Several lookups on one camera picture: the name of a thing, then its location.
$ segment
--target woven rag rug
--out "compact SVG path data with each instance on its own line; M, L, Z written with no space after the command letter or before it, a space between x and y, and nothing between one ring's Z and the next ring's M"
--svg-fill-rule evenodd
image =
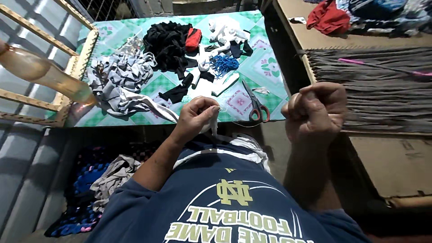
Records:
M345 130L432 133L432 76L343 63L362 61L404 71L432 72L432 48L306 51L318 82L343 84Z

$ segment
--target plastic bottle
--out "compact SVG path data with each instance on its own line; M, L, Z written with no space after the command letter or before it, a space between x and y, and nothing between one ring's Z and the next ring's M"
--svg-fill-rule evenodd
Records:
M0 64L15 76L50 87L77 103L96 104L96 98L85 82L67 75L48 59L1 40L0 46Z

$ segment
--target green tablecloth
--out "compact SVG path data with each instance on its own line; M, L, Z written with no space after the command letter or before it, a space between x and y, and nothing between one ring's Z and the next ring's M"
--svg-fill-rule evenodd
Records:
M152 24L160 22L177 22L180 24L191 23L194 28L201 29L203 38L201 43L209 44L209 19L218 16L229 16L240 23L241 28L251 33L250 46L254 53L251 57L241 56L238 72L239 81L223 92L219 97L214 97L219 104L226 108L226 112L220 112L218 120L220 122L231 122L240 120L249 120L249 113L252 110L251 100L245 91L241 80L244 79L250 88L266 87L270 94L264 95L255 93L259 101L268 107L271 112L271 120L282 120L284 117L280 114L281 107L288 101L288 95L284 88L282 74L279 65L276 62L273 49L264 27L264 17L256 11L221 13L211 15L195 16L173 16L173 17L152 17L144 19L125 19L119 21L105 21L94 23L99 29L99 40L96 43L92 58L100 55L110 55L113 48L118 48L126 39L134 34L143 37ZM89 30L85 27L79 33L79 42L84 41ZM172 111L180 114L180 110L187 99L181 103L171 104L159 97L159 92L174 88L181 81L173 72L157 71L146 85L141 88L141 94L151 97L155 102L164 104ZM137 112L126 118L116 118L99 107L94 107L85 114L76 124L77 127L95 127L95 126L123 126L123 125L151 125L151 124L169 124L152 112Z

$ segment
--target concrete wall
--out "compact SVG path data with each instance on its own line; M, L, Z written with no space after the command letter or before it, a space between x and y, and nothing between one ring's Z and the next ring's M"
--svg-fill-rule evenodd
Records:
M0 0L73 50L81 23L53 0ZM66 67L69 55L0 14L0 38ZM51 102L55 91L32 84L0 66L0 89ZM44 117L43 109L0 99L0 111ZM17 242L38 224L64 149L67 131L0 120L0 243Z
M129 0L138 17L173 15L172 0Z

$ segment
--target clear plastic container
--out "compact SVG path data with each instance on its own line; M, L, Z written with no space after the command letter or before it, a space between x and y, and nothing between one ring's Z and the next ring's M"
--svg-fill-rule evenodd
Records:
M137 49L143 50L143 37L144 32L141 27L130 29L130 27L125 26L108 40L102 41L101 44L117 55L134 55Z
M5 44L0 53L0 64L13 75L50 87L72 101L84 105L96 104L96 98L85 82L67 75L36 53Z

